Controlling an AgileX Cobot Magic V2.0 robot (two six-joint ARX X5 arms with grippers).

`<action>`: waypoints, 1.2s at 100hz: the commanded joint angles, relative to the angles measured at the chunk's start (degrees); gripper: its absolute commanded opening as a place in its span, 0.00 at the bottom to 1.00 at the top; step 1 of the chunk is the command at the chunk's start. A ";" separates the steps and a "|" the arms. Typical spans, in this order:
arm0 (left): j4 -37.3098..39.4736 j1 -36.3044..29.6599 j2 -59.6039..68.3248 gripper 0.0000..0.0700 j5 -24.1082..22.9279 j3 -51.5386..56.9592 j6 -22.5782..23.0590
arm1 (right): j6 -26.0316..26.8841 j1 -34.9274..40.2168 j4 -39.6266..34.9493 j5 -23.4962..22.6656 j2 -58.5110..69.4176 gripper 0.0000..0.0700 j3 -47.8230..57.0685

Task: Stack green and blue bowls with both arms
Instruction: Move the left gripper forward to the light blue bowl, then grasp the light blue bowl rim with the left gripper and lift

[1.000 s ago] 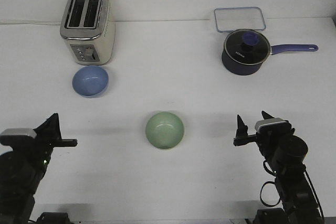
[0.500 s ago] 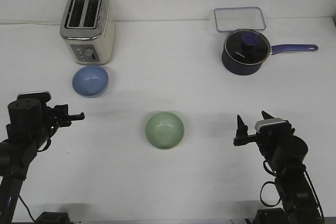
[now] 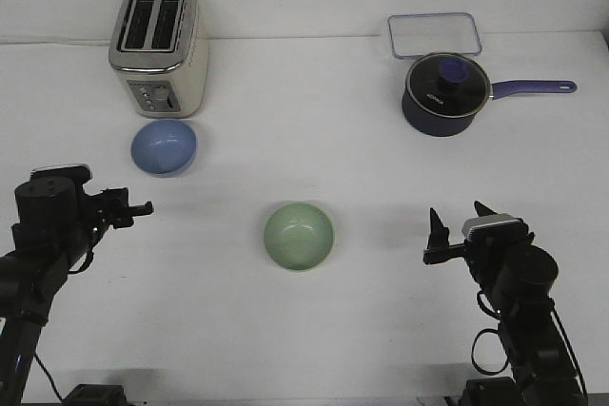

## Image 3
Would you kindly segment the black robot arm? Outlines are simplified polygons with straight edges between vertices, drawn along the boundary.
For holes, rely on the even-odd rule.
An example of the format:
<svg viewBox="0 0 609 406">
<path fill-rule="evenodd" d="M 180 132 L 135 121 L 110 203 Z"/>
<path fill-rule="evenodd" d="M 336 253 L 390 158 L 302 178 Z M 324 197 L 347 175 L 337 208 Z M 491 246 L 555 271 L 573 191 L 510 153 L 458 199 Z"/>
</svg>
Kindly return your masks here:
<svg viewBox="0 0 609 406">
<path fill-rule="evenodd" d="M 84 165 L 40 168 L 18 185 L 14 249 L 1 258 L 1 402 L 20 404 L 55 295 L 69 276 L 85 271 L 109 228 L 128 228 L 152 214 L 132 206 L 128 189 L 89 195 Z"/>
<path fill-rule="evenodd" d="M 481 377 L 466 382 L 460 405 L 586 405 L 589 397 L 573 347 L 550 290 L 559 268 L 554 258 L 533 244 L 527 223 L 497 213 L 480 202 L 476 217 L 462 227 L 463 241 L 452 244 L 438 213 L 429 214 L 430 234 L 422 260 L 439 264 L 464 259 L 480 287 L 477 303 L 494 319 L 510 369 L 480 368 Z"/>
</svg>

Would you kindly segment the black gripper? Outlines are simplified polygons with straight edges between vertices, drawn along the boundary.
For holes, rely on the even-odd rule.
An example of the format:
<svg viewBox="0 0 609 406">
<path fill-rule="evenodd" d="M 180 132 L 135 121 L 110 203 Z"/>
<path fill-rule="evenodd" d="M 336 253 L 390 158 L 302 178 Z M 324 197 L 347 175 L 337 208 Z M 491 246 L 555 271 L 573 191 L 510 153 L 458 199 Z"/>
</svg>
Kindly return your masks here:
<svg viewBox="0 0 609 406">
<path fill-rule="evenodd" d="M 495 210 L 479 201 L 474 201 L 474 209 L 478 217 L 497 215 Z M 495 280 L 507 250 L 518 245 L 530 245 L 535 239 L 534 232 L 507 231 L 482 234 L 472 242 L 464 240 L 459 244 L 450 244 L 449 229 L 433 207 L 429 209 L 429 222 L 430 233 L 427 247 L 423 250 L 423 263 L 432 265 L 463 258 L 475 282 Z"/>
<path fill-rule="evenodd" d="M 128 189 L 109 188 L 100 193 L 84 194 L 82 210 L 85 228 L 95 235 L 104 235 L 110 227 L 122 229 L 134 225 L 133 217 L 153 213 L 152 202 L 129 206 Z"/>
</svg>

